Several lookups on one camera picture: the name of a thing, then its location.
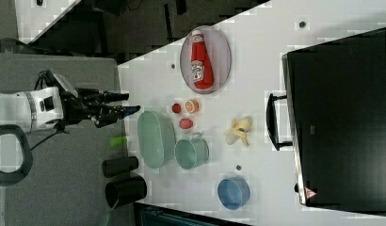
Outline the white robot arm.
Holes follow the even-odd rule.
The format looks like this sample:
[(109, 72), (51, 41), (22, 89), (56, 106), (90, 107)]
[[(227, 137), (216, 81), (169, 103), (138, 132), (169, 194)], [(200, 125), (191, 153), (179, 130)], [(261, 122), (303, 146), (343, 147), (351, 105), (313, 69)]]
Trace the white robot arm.
[(91, 120), (98, 128), (122, 120), (140, 110), (136, 106), (122, 106), (129, 99), (127, 93), (76, 88), (61, 74), (42, 71), (31, 91), (0, 93), (0, 149), (21, 151), (23, 162), (13, 171), (0, 169), (0, 186), (21, 182), (33, 165), (27, 136), (53, 129), (56, 134), (69, 125)]

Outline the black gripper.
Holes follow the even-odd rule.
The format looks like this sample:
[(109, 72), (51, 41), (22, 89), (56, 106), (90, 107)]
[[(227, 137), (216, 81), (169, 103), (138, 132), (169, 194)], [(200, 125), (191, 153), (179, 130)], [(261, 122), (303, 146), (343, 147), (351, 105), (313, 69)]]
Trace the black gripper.
[[(99, 90), (75, 88), (65, 76), (58, 73), (54, 74), (54, 78), (55, 86), (59, 90), (64, 116), (59, 124), (63, 127), (96, 117), (95, 126), (102, 128), (118, 120), (123, 120), (125, 117), (131, 116), (140, 110), (139, 105), (114, 106), (103, 109), (99, 113), (99, 108), (93, 106), (95, 103), (94, 96), (99, 94)], [(127, 101), (128, 99), (128, 93), (103, 91), (99, 95), (99, 100), (102, 103)]]

